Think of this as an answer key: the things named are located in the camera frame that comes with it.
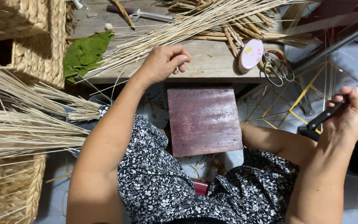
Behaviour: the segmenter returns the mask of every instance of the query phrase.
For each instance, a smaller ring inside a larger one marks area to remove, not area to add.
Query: wicker basket
[[[0,159],[0,224],[35,220],[44,170],[45,154]]]
[[[48,0],[0,0],[0,40],[48,31]]]
[[[64,87],[63,58],[66,52],[66,2],[49,0],[48,33],[13,40],[8,69],[26,83],[42,81],[54,88]]]

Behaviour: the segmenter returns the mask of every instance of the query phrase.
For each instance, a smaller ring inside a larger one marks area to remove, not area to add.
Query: green towel
[[[89,70],[97,68],[102,61],[102,54],[106,52],[107,45],[114,37],[111,30],[104,33],[80,38],[68,47],[63,58],[63,74],[66,83],[74,84],[74,76],[85,75]]]

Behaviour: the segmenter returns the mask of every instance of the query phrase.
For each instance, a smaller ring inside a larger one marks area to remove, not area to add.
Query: red wooden board
[[[168,89],[173,156],[243,149],[231,87]]]

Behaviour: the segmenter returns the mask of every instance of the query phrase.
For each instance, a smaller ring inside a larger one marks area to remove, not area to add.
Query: wooden board
[[[92,9],[92,12],[97,13],[97,16],[77,21],[71,38],[81,38],[94,32],[101,32],[104,30],[104,24],[108,22],[116,27],[114,28],[116,37],[112,39],[107,50],[115,48],[115,46],[121,41],[127,41],[130,38],[137,38],[137,35],[143,35],[145,31],[161,27],[161,25],[165,24],[164,22],[139,18],[138,21],[134,22],[137,28],[133,31],[128,27],[128,24],[122,15],[106,12],[106,6],[109,4],[107,0],[87,0],[87,3]],[[140,8],[144,12],[175,16],[175,13],[169,12],[166,6],[161,6],[161,2],[155,0],[122,1],[121,3],[125,8]],[[277,14],[274,20],[280,19],[281,16]],[[281,22],[277,22],[276,27],[271,31],[278,32],[280,30]],[[181,81],[178,79],[183,79],[182,81],[185,82],[192,80],[206,81],[206,79],[215,78],[221,79],[222,82],[259,83],[266,79],[263,74],[260,74],[257,67],[253,68],[246,74],[241,74],[238,71],[238,62],[234,59],[226,42],[186,40],[183,42],[183,45],[192,55],[192,62],[186,64],[190,70],[186,70],[185,73],[179,73],[176,75],[172,74],[167,81],[169,81],[169,79],[173,79],[175,81]],[[265,47],[278,47],[284,51],[284,47],[281,45],[264,45]],[[121,76],[122,80],[127,79],[128,76],[142,63],[143,60],[140,60],[127,65],[124,74]],[[114,83],[123,69],[124,67],[120,67],[102,74],[97,74],[98,72],[88,72],[84,77],[92,77],[89,81],[94,84]]]
[[[173,156],[243,149],[232,87],[168,89]]]

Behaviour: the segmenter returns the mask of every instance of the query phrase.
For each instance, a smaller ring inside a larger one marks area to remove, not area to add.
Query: woman
[[[241,124],[244,164],[216,176],[208,196],[196,196],[189,176],[164,151],[165,134],[135,115],[150,85],[177,68],[184,72],[190,61],[181,45],[156,47],[129,79],[82,146],[67,223],[121,223],[120,196],[132,223],[341,223],[346,168],[358,140],[358,87],[341,89],[350,105],[324,123],[318,143]]]

